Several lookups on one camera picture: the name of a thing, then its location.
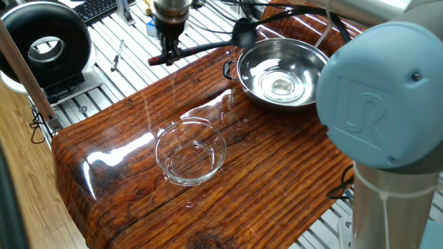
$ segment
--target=wood grain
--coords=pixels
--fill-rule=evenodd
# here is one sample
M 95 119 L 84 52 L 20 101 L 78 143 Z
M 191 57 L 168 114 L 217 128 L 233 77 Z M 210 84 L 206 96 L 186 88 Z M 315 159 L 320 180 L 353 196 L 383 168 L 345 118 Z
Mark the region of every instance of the wood grain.
M 77 249 L 69 236 L 66 226 L 54 231 L 35 243 L 35 249 Z
M 6 155 L 29 242 L 57 237 L 54 234 L 66 226 L 71 243 L 85 249 L 85 242 L 73 224 L 55 187 L 53 159 L 46 143 L 34 145 L 30 138 L 32 122 L 30 105 L 25 95 L 12 92 L 0 82 L 0 142 Z M 43 138 L 40 131 L 36 140 Z M 58 244 L 56 248 L 65 248 Z
M 289 37 L 314 35 L 294 20 L 280 23 L 293 27 Z M 325 193 L 350 159 L 314 105 L 264 111 L 225 79 L 224 62 L 240 52 L 215 50 L 54 137 L 57 188 L 92 248 L 288 248 L 331 206 Z M 221 169 L 195 187 L 166 181 L 154 156 L 158 135 L 184 117 L 209 120 L 228 147 Z

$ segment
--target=glossy wood surface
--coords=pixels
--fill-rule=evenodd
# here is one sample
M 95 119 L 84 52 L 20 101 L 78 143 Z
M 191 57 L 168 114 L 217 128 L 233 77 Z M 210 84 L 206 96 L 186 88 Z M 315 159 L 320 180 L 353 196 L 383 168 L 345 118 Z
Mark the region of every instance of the glossy wood surface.
M 294 20 L 280 22 L 294 27 L 289 37 L 314 35 Z M 333 53 L 336 33 L 324 42 Z M 239 52 L 215 50 L 54 137 L 57 187 L 91 248 L 288 248 L 331 206 L 325 193 L 350 159 L 315 105 L 271 113 L 225 79 Z M 209 120 L 228 147 L 221 169 L 194 187 L 165 180 L 154 156 L 158 135 L 184 117 Z

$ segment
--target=metal bowl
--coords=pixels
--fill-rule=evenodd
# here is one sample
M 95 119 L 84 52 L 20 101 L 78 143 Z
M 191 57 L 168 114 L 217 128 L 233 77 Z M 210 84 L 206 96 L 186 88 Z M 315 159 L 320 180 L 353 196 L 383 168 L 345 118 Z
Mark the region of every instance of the metal bowl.
M 266 39 L 240 56 L 238 80 L 257 105 L 291 111 L 315 103 L 317 81 L 327 61 L 324 53 L 305 42 Z

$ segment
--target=glass bowl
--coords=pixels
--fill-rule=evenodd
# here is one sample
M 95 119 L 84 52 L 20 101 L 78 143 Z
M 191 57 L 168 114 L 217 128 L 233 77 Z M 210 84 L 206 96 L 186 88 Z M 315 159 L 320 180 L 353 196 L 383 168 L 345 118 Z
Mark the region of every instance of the glass bowl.
M 155 157 L 171 183 L 199 185 L 222 166 L 226 142 L 209 121 L 184 118 L 161 133 L 156 142 Z

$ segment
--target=small blue object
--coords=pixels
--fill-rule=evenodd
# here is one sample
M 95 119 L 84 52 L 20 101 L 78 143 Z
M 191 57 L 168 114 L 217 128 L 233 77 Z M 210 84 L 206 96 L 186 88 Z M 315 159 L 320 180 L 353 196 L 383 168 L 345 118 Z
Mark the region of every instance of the small blue object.
M 157 29 L 155 29 L 154 18 L 152 18 L 151 21 L 146 24 L 146 33 L 149 36 L 153 36 L 153 37 L 157 36 Z
M 443 248 L 443 224 L 435 221 L 428 221 L 424 230 L 420 249 Z
M 388 22 L 337 51 L 321 72 L 317 111 L 328 136 L 356 162 L 397 168 L 443 140 L 443 43 Z

